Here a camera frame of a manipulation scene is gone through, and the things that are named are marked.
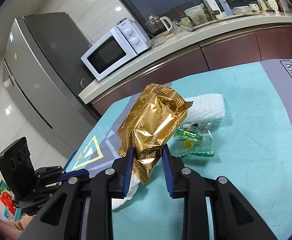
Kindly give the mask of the pink sweater left forearm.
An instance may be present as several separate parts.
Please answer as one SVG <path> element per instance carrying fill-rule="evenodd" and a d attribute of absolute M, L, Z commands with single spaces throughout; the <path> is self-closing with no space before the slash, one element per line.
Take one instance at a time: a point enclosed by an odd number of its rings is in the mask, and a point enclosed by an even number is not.
<path fill-rule="evenodd" d="M 34 217 L 25 215 L 17 222 L 0 219 L 0 233 L 5 239 L 16 240 Z"/>

